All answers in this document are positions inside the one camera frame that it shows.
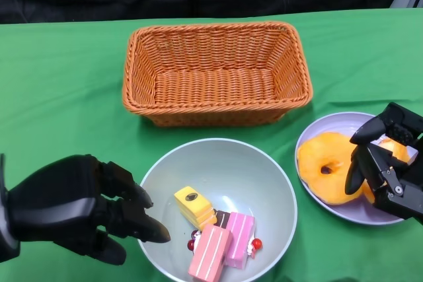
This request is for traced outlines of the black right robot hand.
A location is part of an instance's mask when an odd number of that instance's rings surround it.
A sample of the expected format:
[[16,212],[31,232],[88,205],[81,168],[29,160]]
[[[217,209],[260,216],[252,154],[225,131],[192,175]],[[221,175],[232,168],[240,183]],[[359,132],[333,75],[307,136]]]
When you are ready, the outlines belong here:
[[[382,135],[416,150],[405,163],[391,151],[373,144]],[[356,193],[367,182],[375,197],[373,206],[402,219],[422,222],[422,116],[391,102],[363,124],[350,139],[351,155],[345,193]]]

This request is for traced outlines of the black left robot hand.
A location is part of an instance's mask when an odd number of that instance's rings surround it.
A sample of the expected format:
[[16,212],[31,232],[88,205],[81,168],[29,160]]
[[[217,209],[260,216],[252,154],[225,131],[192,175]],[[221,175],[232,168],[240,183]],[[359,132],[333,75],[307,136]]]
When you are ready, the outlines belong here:
[[1,261],[19,256],[21,242],[50,241],[122,265],[126,251],[114,237],[170,241],[167,228],[146,214],[152,206],[132,174],[114,162],[92,155],[65,157],[11,190],[1,184]]

